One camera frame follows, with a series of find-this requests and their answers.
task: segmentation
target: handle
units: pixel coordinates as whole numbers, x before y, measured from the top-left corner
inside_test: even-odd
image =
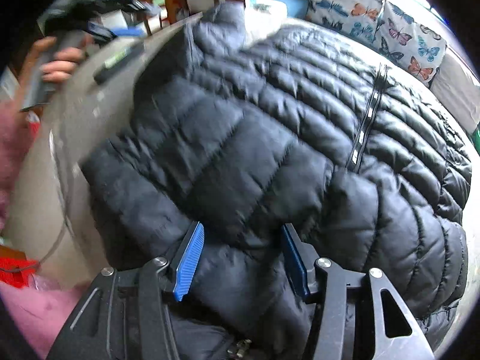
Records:
[[[313,356],[304,356],[313,360],[341,360],[345,336],[345,317],[347,312],[347,285],[345,271],[335,262],[315,264],[319,276],[326,283],[323,306],[315,311],[318,335],[310,330],[308,347],[313,347]]]
[[[80,30],[57,32],[54,35],[57,37],[55,45],[43,52],[35,63],[21,111],[28,111],[30,108],[50,102],[50,96],[57,90],[57,85],[43,81],[41,66],[53,61],[53,56],[57,51],[67,47],[79,47],[85,37],[85,33]]]
[[[111,268],[108,276],[99,274],[88,291],[75,306],[46,360],[110,360],[110,335],[122,330],[113,330],[110,323],[114,310],[114,291],[117,271]]]
[[[373,360],[434,360],[430,345],[404,300],[380,269],[367,274],[373,302]]]
[[[162,299],[161,281],[169,265],[153,259],[143,266],[138,277],[138,315],[142,360],[180,360],[173,335],[168,305]]]

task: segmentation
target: butterfly-print pillow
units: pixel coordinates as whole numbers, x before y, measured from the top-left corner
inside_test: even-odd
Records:
[[[446,41],[389,1],[378,24],[375,49],[428,86],[445,55]]]
[[[310,0],[307,20],[372,45],[382,0]]]

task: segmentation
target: black metal bracket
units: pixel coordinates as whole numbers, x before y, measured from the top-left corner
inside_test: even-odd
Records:
[[[408,306],[385,273],[344,270],[282,227],[286,272],[293,291],[316,310],[302,360],[433,360]],[[355,319],[345,340],[347,311]]]
[[[159,257],[140,269],[104,268],[55,340],[47,360],[179,360],[162,288],[169,262]],[[129,345],[130,324],[140,348]]]

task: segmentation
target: blue gripper pad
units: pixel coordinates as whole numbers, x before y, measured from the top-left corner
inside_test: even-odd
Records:
[[[310,295],[307,286],[307,270],[290,236],[287,225],[282,226],[282,252],[285,259],[285,271],[290,280],[293,292],[299,297],[306,298]]]
[[[173,271],[173,295],[178,302],[182,301],[190,289],[204,241],[203,225],[200,222],[193,222],[172,260],[170,268]]]
[[[281,243],[290,286],[296,295],[306,301],[318,292],[314,266],[318,254],[312,245],[300,241],[291,223],[282,226]]]

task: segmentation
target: pink sweater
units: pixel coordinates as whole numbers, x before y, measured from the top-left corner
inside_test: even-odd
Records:
[[[15,288],[0,282],[0,297],[18,330],[41,360],[47,357],[53,342],[82,293],[78,285],[68,291],[37,291]]]
[[[25,114],[19,114],[14,105],[0,103],[0,233],[5,227],[15,180],[34,139]]]

